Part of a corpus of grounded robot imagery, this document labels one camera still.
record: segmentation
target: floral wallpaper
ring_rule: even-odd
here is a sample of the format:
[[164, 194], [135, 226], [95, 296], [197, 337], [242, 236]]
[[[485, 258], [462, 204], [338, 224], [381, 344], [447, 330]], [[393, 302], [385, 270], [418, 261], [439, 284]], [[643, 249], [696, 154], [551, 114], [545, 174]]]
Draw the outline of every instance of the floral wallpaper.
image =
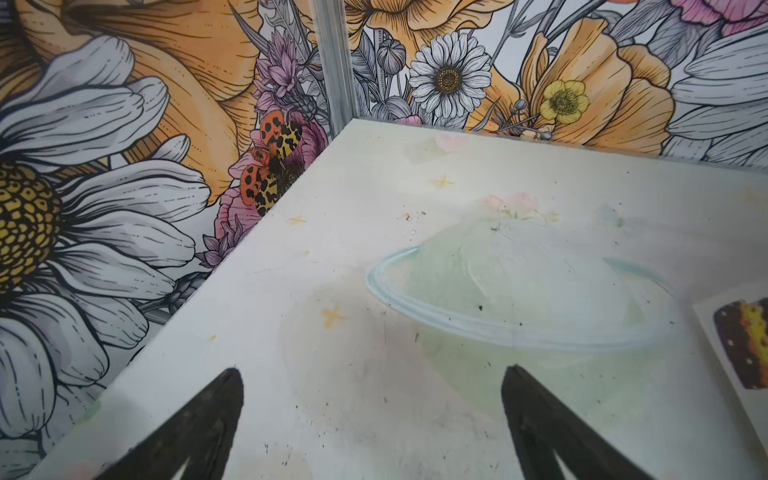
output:
[[766, 0], [344, 0], [360, 114], [763, 169]]
[[333, 138], [307, 15], [0, 0], [1, 480], [51, 451]]

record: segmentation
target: leaf illustration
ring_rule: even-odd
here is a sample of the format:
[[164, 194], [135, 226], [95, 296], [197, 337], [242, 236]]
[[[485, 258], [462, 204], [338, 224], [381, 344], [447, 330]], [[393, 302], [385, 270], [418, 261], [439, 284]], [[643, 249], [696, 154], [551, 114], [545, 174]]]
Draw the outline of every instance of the leaf illustration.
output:
[[659, 25], [648, 43], [648, 50], [661, 58], [669, 68], [674, 68], [693, 51], [702, 34], [702, 25], [683, 22], [672, 15]]
[[360, 81], [376, 81], [376, 52], [368, 35], [361, 35], [360, 45], [352, 52], [352, 70]]
[[608, 22], [608, 27], [604, 30], [605, 33], [611, 33], [611, 30], [621, 20], [621, 13], [614, 12], [613, 10], [593, 10], [590, 17], [603, 19]]
[[532, 16], [528, 20], [521, 20], [517, 25], [512, 27], [512, 30], [509, 32], [509, 36], [514, 38], [520, 38], [523, 35], [525, 35], [525, 31], [528, 30], [533, 25], [536, 25], [541, 21], [541, 19], [544, 17], [544, 15], [548, 14], [549, 10], [541, 13], [537, 13], [536, 15]]
[[371, 108], [371, 116], [376, 120], [389, 120], [389, 109], [386, 107], [386, 103], [382, 101], [373, 105], [373, 108]]
[[397, 120], [398, 118], [405, 118], [411, 116], [411, 106], [408, 102], [401, 97], [392, 96], [384, 101], [387, 109], [389, 110], [389, 117], [391, 120]]
[[480, 131], [483, 128], [485, 128], [485, 125], [488, 124], [488, 121], [491, 119], [491, 114], [496, 109], [496, 104], [498, 103], [498, 100], [493, 102], [493, 105], [488, 109], [488, 111], [485, 113], [485, 116], [480, 120], [480, 123], [472, 127], [472, 131]]
[[690, 138], [673, 136], [669, 137], [661, 154], [665, 157], [700, 161], [711, 146], [712, 140], [691, 140]]
[[360, 117], [371, 115], [370, 101], [368, 99], [368, 88], [361, 84], [357, 79], [353, 81], [355, 89], [355, 100], [357, 103], [357, 114]]
[[707, 51], [707, 47], [723, 37], [720, 33], [722, 24], [723, 22], [720, 21], [704, 29], [704, 33], [701, 35], [701, 39], [699, 40], [699, 45], [696, 46], [696, 56], [694, 57], [694, 60], [697, 60], [702, 55], [704, 55], [704, 53]]
[[234, 15], [235, 20], [237, 20], [237, 24], [240, 26], [240, 29], [243, 30], [243, 33], [245, 36], [248, 37], [248, 40], [254, 45], [256, 45], [259, 50], [263, 52], [268, 52], [270, 50], [270, 43], [267, 41], [266, 38], [264, 38], [258, 31], [254, 30], [253, 27], [248, 25], [248, 22], [245, 21], [245, 19], [240, 16], [239, 13], [237, 13], [237, 10], [230, 4], [230, 10], [232, 11], [232, 15]]
[[648, 30], [654, 23], [674, 12], [668, 0], [640, 0], [615, 27], [611, 36], [616, 41], [626, 40]]

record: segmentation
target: white daisy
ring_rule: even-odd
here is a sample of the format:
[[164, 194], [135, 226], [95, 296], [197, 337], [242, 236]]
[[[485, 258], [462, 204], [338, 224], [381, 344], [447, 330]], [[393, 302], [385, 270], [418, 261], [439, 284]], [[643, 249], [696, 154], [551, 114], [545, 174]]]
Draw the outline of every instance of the white daisy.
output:
[[115, 170], [50, 175], [155, 129], [167, 88], [155, 77], [124, 85], [133, 66], [124, 41], [96, 38], [0, 105], [0, 434], [19, 439], [0, 469], [34, 466], [6, 461], [33, 458], [31, 432], [41, 430], [45, 453], [71, 428], [103, 388], [103, 345], [133, 348], [147, 332], [131, 299], [171, 293], [174, 281], [158, 268], [194, 256], [194, 241], [170, 223], [202, 211], [210, 194], [200, 173], [178, 163], [186, 136]]
[[491, 56], [477, 38], [453, 32], [423, 45], [411, 63], [413, 98], [436, 118], [467, 115], [485, 98], [491, 84]]

